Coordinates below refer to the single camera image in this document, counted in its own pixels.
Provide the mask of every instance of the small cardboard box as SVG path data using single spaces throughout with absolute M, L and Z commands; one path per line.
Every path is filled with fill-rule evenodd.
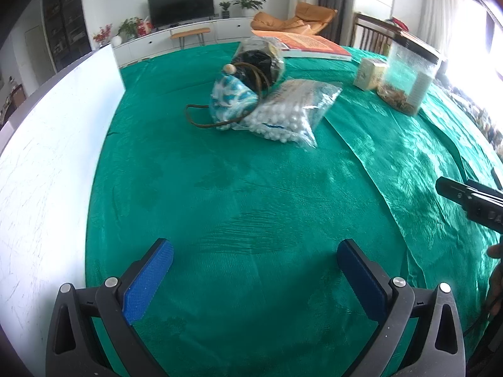
M 377 88 L 381 78 L 386 71 L 388 64 L 378 58 L 364 58 L 360 62 L 358 72 L 353 85 L 361 90 L 371 90 Z

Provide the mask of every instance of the television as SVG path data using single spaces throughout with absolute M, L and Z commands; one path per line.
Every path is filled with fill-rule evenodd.
M 215 14 L 213 0 L 149 0 L 148 9 L 154 28 Z

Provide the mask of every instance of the book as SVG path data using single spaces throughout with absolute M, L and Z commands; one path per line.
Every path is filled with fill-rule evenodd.
M 351 54 L 342 46 L 329 41 L 322 36 L 305 36 L 290 32 L 255 31 L 256 36 L 276 42 L 284 57 L 308 57 L 350 61 Z

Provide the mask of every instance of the orange book cover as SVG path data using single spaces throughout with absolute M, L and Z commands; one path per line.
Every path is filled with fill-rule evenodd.
M 256 36 L 274 38 L 278 42 L 283 43 L 286 47 L 283 50 L 302 51 L 302 52 L 319 52 L 321 54 L 329 54 L 334 56 L 342 56 L 351 58 L 351 54 L 342 46 L 335 42 L 329 41 L 322 36 L 305 36 L 301 34 L 291 34 L 290 32 L 278 31 L 255 31 Z

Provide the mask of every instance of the red decoration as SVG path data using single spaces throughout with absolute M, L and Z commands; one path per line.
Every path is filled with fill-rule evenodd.
M 142 20 L 140 18 L 136 19 L 136 29 L 138 30 L 138 36 L 145 36 L 150 34 L 152 31 L 152 24 L 149 20 Z
M 95 40 L 96 42 L 103 42 L 107 41 L 108 37 L 110 36 L 110 31 L 112 30 L 112 25 L 108 24 L 105 29 L 100 27 L 100 32 L 98 34 L 95 34 L 92 39 Z
M 405 23 L 403 21 L 400 21 L 398 18 L 391 17 L 391 22 L 398 25 L 402 30 L 408 32 L 408 26 L 406 26 Z

